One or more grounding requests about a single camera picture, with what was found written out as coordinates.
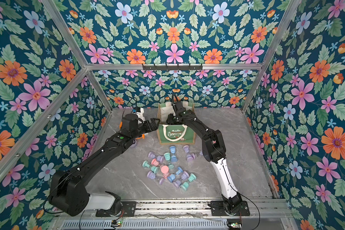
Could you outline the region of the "green canvas Christmas bag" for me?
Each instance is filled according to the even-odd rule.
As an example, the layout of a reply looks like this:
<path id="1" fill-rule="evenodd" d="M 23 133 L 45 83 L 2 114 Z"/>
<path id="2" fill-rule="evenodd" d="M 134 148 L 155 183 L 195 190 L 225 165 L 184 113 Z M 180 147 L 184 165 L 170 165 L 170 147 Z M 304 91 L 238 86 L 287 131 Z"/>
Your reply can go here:
<path id="1" fill-rule="evenodd" d="M 167 123 L 170 114 L 174 115 L 173 105 L 171 102 L 161 103 L 158 106 L 157 118 L 160 120 L 157 135 L 161 145 L 168 144 L 194 144 L 196 134 L 186 125 Z"/>

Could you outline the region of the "large pink hourglass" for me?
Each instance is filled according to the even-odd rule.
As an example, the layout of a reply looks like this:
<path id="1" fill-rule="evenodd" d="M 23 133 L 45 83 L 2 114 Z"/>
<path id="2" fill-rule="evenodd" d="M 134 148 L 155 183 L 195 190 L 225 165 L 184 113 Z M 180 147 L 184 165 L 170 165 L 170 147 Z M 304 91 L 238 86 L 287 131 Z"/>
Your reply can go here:
<path id="1" fill-rule="evenodd" d="M 166 165 L 162 165 L 162 166 L 160 167 L 160 171 L 161 171 L 161 173 L 163 174 L 163 177 L 164 177 L 164 178 L 167 178 L 167 177 L 170 175 L 170 173 L 169 173 L 169 167 L 166 166 Z"/>

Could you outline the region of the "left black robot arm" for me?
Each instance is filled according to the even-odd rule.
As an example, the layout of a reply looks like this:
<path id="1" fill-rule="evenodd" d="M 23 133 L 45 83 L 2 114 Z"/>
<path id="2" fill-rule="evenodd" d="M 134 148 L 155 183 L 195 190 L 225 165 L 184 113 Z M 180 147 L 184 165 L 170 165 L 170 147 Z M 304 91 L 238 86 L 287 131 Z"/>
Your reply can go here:
<path id="1" fill-rule="evenodd" d="M 111 216 L 122 211 L 120 196 L 112 192 L 90 194 L 86 186 L 110 161 L 124 153 L 143 134 L 156 131 L 160 120 L 142 120 L 136 114 L 122 118 L 118 132 L 81 164 L 67 171 L 57 171 L 51 181 L 48 202 L 74 217 L 85 210 L 104 210 Z"/>

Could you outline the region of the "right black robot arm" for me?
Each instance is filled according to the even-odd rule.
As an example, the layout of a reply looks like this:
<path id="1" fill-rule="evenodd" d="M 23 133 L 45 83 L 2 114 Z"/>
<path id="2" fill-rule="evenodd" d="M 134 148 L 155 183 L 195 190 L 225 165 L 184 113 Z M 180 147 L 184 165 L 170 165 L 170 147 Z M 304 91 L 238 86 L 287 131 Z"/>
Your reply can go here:
<path id="1" fill-rule="evenodd" d="M 173 113 L 168 115 L 167 124 L 185 125 L 201 138 L 203 156 L 213 166 L 221 187 L 223 209 L 228 215 L 235 214 L 242 205 L 242 197 L 234 185 L 227 166 L 226 147 L 222 133 L 205 125 L 198 119 L 195 112 L 187 110 L 181 101 L 173 101 L 172 108 Z"/>

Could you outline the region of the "blue hourglass near bag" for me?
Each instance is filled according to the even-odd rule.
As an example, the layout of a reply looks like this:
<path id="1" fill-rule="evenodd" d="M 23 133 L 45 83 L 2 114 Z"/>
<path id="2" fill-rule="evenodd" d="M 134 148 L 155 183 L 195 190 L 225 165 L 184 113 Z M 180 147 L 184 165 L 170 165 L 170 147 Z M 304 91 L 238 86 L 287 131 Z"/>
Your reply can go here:
<path id="1" fill-rule="evenodd" d="M 176 146 L 170 146 L 169 150 L 171 154 L 176 154 Z"/>

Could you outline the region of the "green hourglass left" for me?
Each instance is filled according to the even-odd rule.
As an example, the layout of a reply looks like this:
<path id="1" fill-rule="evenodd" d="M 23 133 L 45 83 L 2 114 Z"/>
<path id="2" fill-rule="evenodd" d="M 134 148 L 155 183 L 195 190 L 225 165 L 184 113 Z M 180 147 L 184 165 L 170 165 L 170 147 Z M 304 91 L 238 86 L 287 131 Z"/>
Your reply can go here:
<path id="1" fill-rule="evenodd" d="M 149 164 L 148 161 L 144 161 L 144 162 L 142 163 L 142 166 L 143 166 L 143 168 L 151 168 L 151 165 Z"/>

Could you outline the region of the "purple hourglass centre right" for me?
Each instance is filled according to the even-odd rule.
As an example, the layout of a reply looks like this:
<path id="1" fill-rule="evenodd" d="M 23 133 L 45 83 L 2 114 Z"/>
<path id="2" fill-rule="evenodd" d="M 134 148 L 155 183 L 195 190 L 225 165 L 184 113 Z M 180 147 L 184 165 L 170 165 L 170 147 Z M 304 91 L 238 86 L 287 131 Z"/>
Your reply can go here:
<path id="1" fill-rule="evenodd" d="M 186 160 L 188 162 L 193 161 L 194 159 L 196 159 L 196 154 L 195 153 L 189 153 L 189 154 L 186 155 Z"/>

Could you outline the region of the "purple hourglass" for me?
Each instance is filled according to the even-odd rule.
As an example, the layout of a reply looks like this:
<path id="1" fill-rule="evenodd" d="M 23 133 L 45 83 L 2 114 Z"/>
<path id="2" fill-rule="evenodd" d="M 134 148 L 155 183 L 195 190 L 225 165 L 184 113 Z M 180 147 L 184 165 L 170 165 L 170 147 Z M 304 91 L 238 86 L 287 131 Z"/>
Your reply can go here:
<path id="1" fill-rule="evenodd" d="M 196 159 L 196 154 L 195 153 L 189 153 L 189 154 L 186 155 L 186 160 L 188 162 L 193 161 L 194 159 Z"/>
<path id="2" fill-rule="evenodd" d="M 153 171 L 149 171 L 147 173 L 147 177 L 151 180 L 154 180 L 156 178 L 156 174 Z"/>

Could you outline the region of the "purple hourglass bottom left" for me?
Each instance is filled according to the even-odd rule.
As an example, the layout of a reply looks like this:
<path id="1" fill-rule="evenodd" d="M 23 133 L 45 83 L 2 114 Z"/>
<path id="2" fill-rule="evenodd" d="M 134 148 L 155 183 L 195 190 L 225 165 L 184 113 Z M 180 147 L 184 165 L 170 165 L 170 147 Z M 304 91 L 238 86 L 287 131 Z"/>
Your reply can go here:
<path id="1" fill-rule="evenodd" d="M 149 171 L 147 173 L 147 177 L 151 180 L 154 180 L 156 178 L 156 174 L 153 171 Z"/>

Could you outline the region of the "blue hourglass bottom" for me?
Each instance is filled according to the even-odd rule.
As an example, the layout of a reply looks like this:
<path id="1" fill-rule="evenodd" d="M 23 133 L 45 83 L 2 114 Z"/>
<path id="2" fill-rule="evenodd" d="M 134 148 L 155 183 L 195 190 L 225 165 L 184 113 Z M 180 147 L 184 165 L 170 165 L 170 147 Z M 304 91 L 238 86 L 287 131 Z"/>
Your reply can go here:
<path id="1" fill-rule="evenodd" d="M 169 180 L 170 183 L 173 183 L 174 180 L 176 179 L 176 176 L 174 173 L 170 174 L 167 179 Z"/>

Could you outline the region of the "green hourglass bottom right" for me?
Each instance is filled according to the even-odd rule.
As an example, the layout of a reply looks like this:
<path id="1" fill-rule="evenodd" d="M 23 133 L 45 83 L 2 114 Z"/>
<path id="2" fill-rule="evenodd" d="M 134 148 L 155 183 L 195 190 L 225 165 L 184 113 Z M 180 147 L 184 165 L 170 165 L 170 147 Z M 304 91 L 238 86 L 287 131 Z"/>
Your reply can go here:
<path id="1" fill-rule="evenodd" d="M 190 184 L 194 182 L 195 180 L 196 180 L 196 175 L 191 173 L 188 179 L 180 185 L 180 188 L 183 189 L 184 191 L 187 191 Z"/>

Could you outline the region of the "orange whale toy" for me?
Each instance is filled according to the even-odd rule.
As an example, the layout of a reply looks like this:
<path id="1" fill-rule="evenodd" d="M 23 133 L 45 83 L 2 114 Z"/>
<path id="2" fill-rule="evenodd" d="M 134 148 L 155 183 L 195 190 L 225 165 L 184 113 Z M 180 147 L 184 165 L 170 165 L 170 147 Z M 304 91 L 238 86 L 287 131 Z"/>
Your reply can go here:
<path id="1" fill-rule="evenodd" d="M 138 120 L 123 120 L 119 126 L 119 133 L 124 138 L 135 140 L 143 139 L 145 136 L 144 126 Z"/>

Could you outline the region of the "black hook rail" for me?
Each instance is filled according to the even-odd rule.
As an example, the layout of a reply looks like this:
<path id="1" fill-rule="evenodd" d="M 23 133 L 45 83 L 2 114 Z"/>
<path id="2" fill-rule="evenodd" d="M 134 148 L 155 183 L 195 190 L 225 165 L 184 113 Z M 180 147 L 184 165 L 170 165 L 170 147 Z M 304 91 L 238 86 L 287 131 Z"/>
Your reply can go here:
<path id="1" fill-rule="evenodd" d="M 200 71 L 203 65 L 200 64 L 142 64 L 144 71 Z"/>

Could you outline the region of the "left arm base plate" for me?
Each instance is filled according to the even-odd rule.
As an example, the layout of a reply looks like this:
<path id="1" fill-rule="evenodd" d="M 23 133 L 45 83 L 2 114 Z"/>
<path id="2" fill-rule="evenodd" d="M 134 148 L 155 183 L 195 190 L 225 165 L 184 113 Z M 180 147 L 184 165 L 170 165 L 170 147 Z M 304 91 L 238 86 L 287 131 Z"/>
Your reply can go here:
<path id="1" fill-rule="evenodd" d="M 96 217 L 134 217 L 137 202 L 135 201 L 118 201 L 110 209 L 99 209 Z"/>

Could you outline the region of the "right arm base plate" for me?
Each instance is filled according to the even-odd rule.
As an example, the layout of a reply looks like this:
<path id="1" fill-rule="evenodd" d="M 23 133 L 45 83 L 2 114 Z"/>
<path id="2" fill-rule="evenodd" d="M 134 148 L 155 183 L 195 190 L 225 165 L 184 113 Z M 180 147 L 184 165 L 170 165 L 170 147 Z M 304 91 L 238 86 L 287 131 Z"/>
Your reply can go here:
<path id="1" fill-rule="evenodd" d="M 230 205 L 226 201 L 211 201 L 208 206 L 211 209 L 212 216 L 250 216 L 250 210 L 246 201 L 236 205 Z"/>

